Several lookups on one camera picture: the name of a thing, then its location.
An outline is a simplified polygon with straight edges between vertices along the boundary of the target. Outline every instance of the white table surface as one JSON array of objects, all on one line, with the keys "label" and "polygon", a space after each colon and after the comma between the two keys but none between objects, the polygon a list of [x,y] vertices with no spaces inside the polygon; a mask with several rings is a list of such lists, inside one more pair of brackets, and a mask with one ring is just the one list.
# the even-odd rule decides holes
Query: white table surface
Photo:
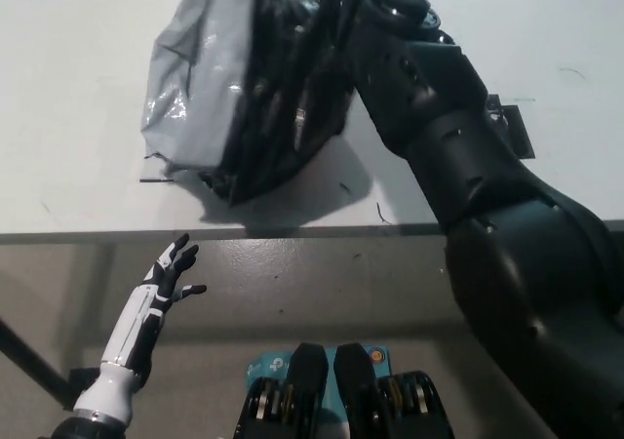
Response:
[{"label": "white table surface", "polygon": [[[0,0],[0,241],[435,232],[359,99],[342,139],[244,207],[139,183],[149,56],[178,1]],[[521,107],[529,168],[624,230],[624,0],[431,1],[489,90]]]}]

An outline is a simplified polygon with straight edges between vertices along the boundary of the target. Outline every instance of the gray floor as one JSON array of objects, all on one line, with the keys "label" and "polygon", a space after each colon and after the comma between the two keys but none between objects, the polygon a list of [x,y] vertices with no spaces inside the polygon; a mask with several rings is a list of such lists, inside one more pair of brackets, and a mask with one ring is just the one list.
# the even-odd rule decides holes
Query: gray floor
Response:
[{"label": "gray floor", "polygon": [[[166,242],[0,252],[0,314],[54,366],[95,366],[126,297]],[[257,354],[301,340],[390,347],[429,373],[458,439],[552,438],[471,337],[432,237],[202,243],[170,312],[129,438],[231,437]],[[0,356],[0,437],[49,434],[65,414]]]}]

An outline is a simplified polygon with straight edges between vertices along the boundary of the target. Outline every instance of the mechanical hand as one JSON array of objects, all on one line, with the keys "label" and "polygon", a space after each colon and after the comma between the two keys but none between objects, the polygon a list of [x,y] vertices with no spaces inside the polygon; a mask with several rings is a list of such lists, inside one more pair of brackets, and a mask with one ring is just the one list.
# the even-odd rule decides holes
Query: mechanical hand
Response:
[{"label": "mechanical hand", "polygon": [[78,398],[76,417],[62,423],[53,439],[124,437],[132,419],[132,396],[149,377],[152,351],[165,314],[174,302],[206,292],[205,285],[176,288],[199,250],[194,245],[178,257],[188,240],[184,234],[172,243],[133,290],[104,350],[99,377]]}]

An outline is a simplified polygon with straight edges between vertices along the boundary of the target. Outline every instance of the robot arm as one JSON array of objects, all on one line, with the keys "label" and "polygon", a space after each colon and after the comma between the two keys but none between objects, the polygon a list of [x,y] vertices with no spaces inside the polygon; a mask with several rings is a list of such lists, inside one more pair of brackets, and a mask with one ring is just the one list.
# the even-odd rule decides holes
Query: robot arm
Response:
[{"label": "robot arm", "polygon": [[186,246],[184,234],[151,266],[130,295],[104,350],[99,377],[78,398],[75,416],[55,430],[52,439],[118,439],[132,420],[132,397],[146,383],[151,355],[174,302],[206,292],[206,286],[176,288],[180,275],[195,263],[198,246]]},{"label": "robot arm", "polygon": [[448,238],[455,299],[563,438],[624,437],[624,270],[605,225],[490,127],[487,90],[427,0],[342,0],[338,50]]}]

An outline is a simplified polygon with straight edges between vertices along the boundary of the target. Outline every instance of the black robotic arm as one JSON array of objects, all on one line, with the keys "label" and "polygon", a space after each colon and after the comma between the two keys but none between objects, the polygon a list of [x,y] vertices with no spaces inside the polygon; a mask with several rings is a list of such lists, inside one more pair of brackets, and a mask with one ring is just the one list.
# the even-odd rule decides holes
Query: black robotic arm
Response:
[{"label": "black robotic arm", "polygon": [[455,299],[562,438],[624,437],[624,270],[605,225],[537,178],[427,0],[342,0],[336,40],[384,144],[448,238]]}]

